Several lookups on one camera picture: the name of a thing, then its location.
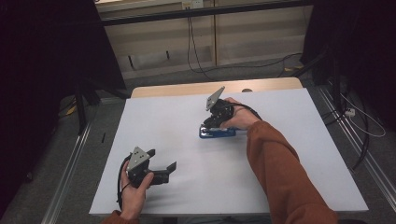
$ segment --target metal frame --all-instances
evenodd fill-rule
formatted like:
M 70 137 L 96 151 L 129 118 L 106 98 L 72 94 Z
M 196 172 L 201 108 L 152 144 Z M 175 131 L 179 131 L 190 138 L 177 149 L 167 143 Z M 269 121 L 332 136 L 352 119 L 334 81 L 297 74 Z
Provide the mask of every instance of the metal frame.
M 161 12 L 161 13 L 154 13 L 148 15 L 107 18 L 107 19 L 102 19 L 102 21 L 100 21 L 99 23 L 104 26 L 113 26 L 113 25 L 129 24 L 129 23 L 146 22 L 146 21 L 165 21 L 165 20 L 174 20 L 174 19 L 181 19 L 188 17 L 212 16 L 212 15 L 259 11 L 259 10 L 268 10 L 268 9 L 277 9 L 277 8 L 286 8 L 286 7 L 305 7 L 305 6 L 312 6 L 320 2 L 324 2 L 324 1 L 323 0 L 321 1 L 320 0 L 290 0 L 290 1 L 284 0 L 284 1 L 272 1 L 265 3 L 238 5 L 238 6 L 229 6 L 229 7 L 204 7 L 204 8 L 190 9 L 190 10 Z
M 96 105 L 92 110 L 90 110 L 90 119 L 88 119 L 87 125 L 82 130 L 82 133 L 78 136 L 78 140 L 74 146 L 72 155 L 64 169 L 64 173 L 55 190 L 54 195 L 49 203 L 46 214 L 41 221 L 42 224 L 54 224 L 56 223 L 59 214 L 61 213 L 62 205 L 64 204 L 64 199 L 66 198 L 67 192 L 70 189 L 70 185 L 73 180 L 73 175 L 76 171 L 79 157 L 84 149 L 85 143 L 87 141 L 88 135 L 90 134 L 92 121 L 96 116 L 98 105 Z
M 326 106 L 329 107 L 330 110 L 335 110 L 336 107 L 332 103 L 333 98 L 329 91 L 319 89 L 319 94 L 322 97 L 322 100 L 325 102 Z M 339 112 L 335 111 L 333 113 L 333 116 L 336 119 L 341 115 L 339 114 Z M 338 121 L 338 124 L 340 125 L 342 131 L 346 135 L 346 138 L 349 140 L 355 152 L 360 155 L 363 140 L 358 136 L 351 123 L 347 119 L 345 119 L 345 116 L 343 116 L 343 118 Z M 384 173 L 384 171 L 376 162 L 370 151 L 367 152 L 366 159 L 363 162 L 370 176 L 373 178 L 376 185 L 379 187 L 379 189 L 387 199 L 389 205 L 392 207 L 393 211 L 396 212 L 396 187 L 394 183 Z

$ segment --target wooden table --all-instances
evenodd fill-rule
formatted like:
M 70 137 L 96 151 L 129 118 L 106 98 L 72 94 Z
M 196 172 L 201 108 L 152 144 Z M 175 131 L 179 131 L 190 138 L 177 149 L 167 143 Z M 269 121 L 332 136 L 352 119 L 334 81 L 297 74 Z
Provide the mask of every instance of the wooden table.
M 205 82 L 193 84 L 179 84 L 167 86 L 138 87 L 134 89 L 131 97 L 151 96 L 177 96 L 207 94 L 217 91 L 225 86 L 224 92 L 241 92 L 248 89 L 252 91 L 276 91 L 301 89 L 303 85 L 296 77 L 281 77 L 267 79 L 236 80 L 222 82 Z

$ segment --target aluminum rail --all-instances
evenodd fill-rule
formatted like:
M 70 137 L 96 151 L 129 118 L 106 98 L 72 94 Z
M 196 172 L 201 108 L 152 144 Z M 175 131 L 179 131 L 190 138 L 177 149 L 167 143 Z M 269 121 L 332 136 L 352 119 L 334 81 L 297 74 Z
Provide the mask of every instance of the aluminum rail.
M 248 12 L 248 11 L 259 11 L 286 7 L 305 7 L 312 6 L 314 4 L 327 2 L 324 0 L 285 0 L 285 1 L 272 1 L 265 3 L 247 4 L 247 5 L 237 5 L 228 7 L 204 7 L 196 8 L 190 10 L 179 10 L 171 12 L 161 12 L 147 15 L 138 16 L 126 16 L 117 18 L 104 18 L 100 23 L 104 26 L 122 25 L 129 23 L 139 23 L 146 21 L 165 21 L 174 20 L 188 17 L 202 17 L 202 16 L 212 16 L 220 14 L 229 14 L 237 12 Z

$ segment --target blue object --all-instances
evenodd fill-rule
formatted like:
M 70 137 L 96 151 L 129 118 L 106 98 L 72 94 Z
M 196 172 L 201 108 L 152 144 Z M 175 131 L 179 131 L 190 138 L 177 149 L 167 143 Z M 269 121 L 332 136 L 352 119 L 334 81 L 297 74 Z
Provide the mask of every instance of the blue object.
M 207 129 L 204 125 L 201 125 L 199 129 L 199 137 L 200 138 L 220 138 L 220 137 L 232 137 L 236 135 L 235 128 L 228 129 L 220 129 L 220 128 L 211 128 Z

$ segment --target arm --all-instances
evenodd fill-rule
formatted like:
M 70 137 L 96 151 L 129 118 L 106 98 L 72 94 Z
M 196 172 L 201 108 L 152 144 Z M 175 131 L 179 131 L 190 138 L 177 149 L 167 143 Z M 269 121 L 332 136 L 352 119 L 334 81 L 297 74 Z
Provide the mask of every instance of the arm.
M 273 223 L 337 223 L 282 133 L 247 110 L 235 111 L 221 126 L 247 129 L 247 159 L 267 195 Z
M 146 199 L 146 189 L 149 188 L 154 173 L 148 173 L 138 189 L 129 184 L 126 174 L 128 162 L 125 162 L 121 173 L 121 185 L 124 186 L 122 191 L 122 212 L 113 211 L 110 217 L 106 218 L 102 224 L 138 224 L 139 216 L 143 209 Z

